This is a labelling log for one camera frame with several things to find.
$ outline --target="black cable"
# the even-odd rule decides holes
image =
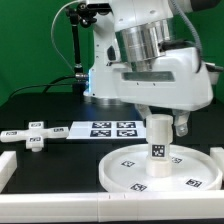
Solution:
[[[9,99],[11,99],[16,93],[22,91],[22,90],[25,90],[25,89],[32,89],[32,88],[41,88],[41,87],[47,87],[47,86],[50,86],[50,87],[53,87],[53,86],[72,86],[73,84],[44,84],[44,85],[33,85],[33,86],[25,86],[25,87],[22,87],[22,88],[19,88],[17,90],[15,90],[14,92],[12,92],[9,96]]]
[[[76,78],[75,75],[63,76],[63,77],[57,78],[57,79],[53,80],[53,81],[49,84],[49,86],[47,86],[47,87],[44,89],[43,93],[46,93],[46,92],[52,87],[52,86],[50,86],[50,85],[56,84],[56,83],[58,83],[58,82],[61,82],[61,81],[63,81],[63,80],[66,80],[66,79],[74,79],[74,78]]]

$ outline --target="silver metal part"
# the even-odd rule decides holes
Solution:
[[[164,55],[159,43],[173,39],[172,19],[145,24],[116,33],[123,62],[139,62]]]
[[[119,99],[107,99],[107,98],[97,98],[93,96],[84,96],[84,101],[87,103],[102,105],[102,106],[122,106],[127,105]]]
[[[89,75],[85,73],[76,73],[75,78],[77,81],[82,82],[82,81],[88,81],[89,80]]]
[[[188,118],[190,116],[189,111],[173,110],[173,115],[175,116],[174,126],[176,128],[176,135],[183,137],[188,134]]]
[[[152,70],[151,60],[132,62],[131,67],[133,72],[146,72]]]

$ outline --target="white cable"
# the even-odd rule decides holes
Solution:
[[[72,1],[70,3],[67,3],[66,5],[64,5],[56,14],[56,16],[54,17],[54,20],[53,20],[53,23],[52,23],[52,26],[51,26],[51,42],[52,42],[52,45],[54,47],[54,49],[56,50],[56,52],[61,56],[61,58],[64,60],[64,62],[66,63],[66,65],[73,71],[73,67],[72,65],[68,62],[68,60],[64,57],[64,55],[60,52],[60,50],[57,48],[57,45],[55,43],[55,39],[54,39],[54,31],[55,31],[55,25],[56,25],[56,22],[58,20],[58,17],[60,16],[61,12],[68,6],[70,5],[73,5],[73,4],[76,4],[78,2],[83,2],[83,0],[76,0],[76,1]]]

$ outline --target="white strip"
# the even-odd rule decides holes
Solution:
[[[0,156],[0,192],[17,168],[16,152],[4,152]]]
[[[222,173],[224,173],[224,149],[221,147],[211,148],[210,156],[215,161],[215,163],[218,165],[218,167],[222,171]]]
[[[131,123],[135,124],[135,127],[123,128],[117,127],[117,123]],[[93,128],[95,123],[110,123],[110,127],[100,127],[100,125]],[[73,122],[67,139],[144,139],[146,138],[146,129],[142,121],[95,121],[95,122]]]
[[[1,195],[0,223],[224,218],[224,192]]]

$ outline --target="white rectangular board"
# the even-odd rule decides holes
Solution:
[[[145,139],[142,121],[73,122],[67,139]]]

